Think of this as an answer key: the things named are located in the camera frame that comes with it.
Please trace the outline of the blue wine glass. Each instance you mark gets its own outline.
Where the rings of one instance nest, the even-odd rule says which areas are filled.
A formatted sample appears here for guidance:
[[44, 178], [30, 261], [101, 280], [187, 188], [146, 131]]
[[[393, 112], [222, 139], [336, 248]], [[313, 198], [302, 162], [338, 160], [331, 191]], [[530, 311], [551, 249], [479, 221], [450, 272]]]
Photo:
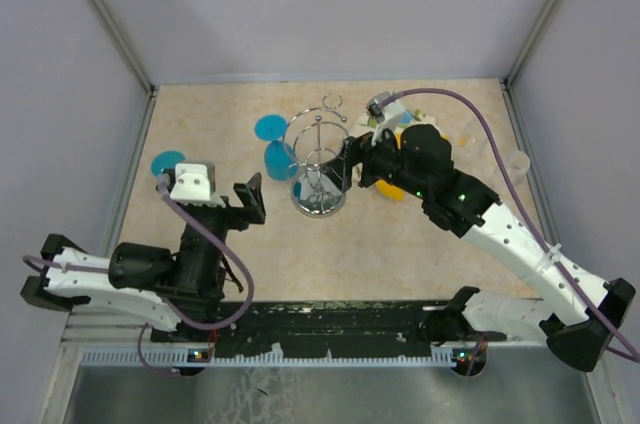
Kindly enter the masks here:
[[175, 167], [185, 160], [185, 155], [177, 150], [166, 150], [153, 158], [150, 170], [157, 185], [171, 187], [175, 183]]
[[267, 143], [264, 164], [267, 175], [275, 181], [288, 181], [298, 171], [292, 148], [284, 140], [287, 129], [287, 120], [277, 114], [261, 117], [254, 126], [256, 137]]

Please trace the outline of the clear wine glass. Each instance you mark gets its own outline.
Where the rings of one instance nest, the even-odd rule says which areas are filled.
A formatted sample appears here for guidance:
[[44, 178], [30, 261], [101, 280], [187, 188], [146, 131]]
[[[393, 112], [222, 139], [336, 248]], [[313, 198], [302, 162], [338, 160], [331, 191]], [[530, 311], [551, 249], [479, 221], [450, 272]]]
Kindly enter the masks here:
[[509, 179], [514, 186], [526, 178], [531, 165], [529, 156], [520, 150], [509, 153], [504, 158], [504, 163]]
[[487, 144], [486, 134], [481, 123], [472, 118], [454, 137], [456, 160], [471, 163], [480, 158]]

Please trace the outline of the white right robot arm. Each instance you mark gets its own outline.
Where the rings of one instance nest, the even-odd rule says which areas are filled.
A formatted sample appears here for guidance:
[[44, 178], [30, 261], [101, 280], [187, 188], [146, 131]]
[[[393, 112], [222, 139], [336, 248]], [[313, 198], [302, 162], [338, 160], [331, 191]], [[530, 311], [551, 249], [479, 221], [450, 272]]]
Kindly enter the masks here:
[[533, 288], [534, 299], [499, 297], [461, 289], [450, 301], [446, 324], [461, 340], [500, 333], [545, 344], [564, 364], [591, 372], [621, 326], [636, 290], [626, 280], [606, 281], [551, 247], [479, 179], [455, 168], [452, 146], [432, 125], [415, 125], [396, 137], [386, 130], [344, 140], [324, 164], [327, 177], [350, 189], [359, 167], [359, 186], [384, 181], [421, 201], [437, 227], [493, 256]]

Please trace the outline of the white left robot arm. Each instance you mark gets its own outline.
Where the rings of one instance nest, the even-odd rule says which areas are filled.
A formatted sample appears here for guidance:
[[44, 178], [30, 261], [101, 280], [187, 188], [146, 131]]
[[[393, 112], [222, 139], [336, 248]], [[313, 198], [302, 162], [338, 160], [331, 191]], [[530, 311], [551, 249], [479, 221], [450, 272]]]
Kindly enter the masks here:
[[100, 257], [51, 234], [39, 256], [24, 256], [34, 273], [20, 295], [46, 310], [69, 313], [84, 306], [122, 313], [189, 341], [228, 327], [249, 310], [255, 283], [226, 238], [231, 230], [265, 223], [261, 187], [259, 173], [235, 184], [241, 204], [233, 206], [216, 194], [206, 166], [165, 170], [156, 190], [185, 223], [177, 251], [123, 242]]

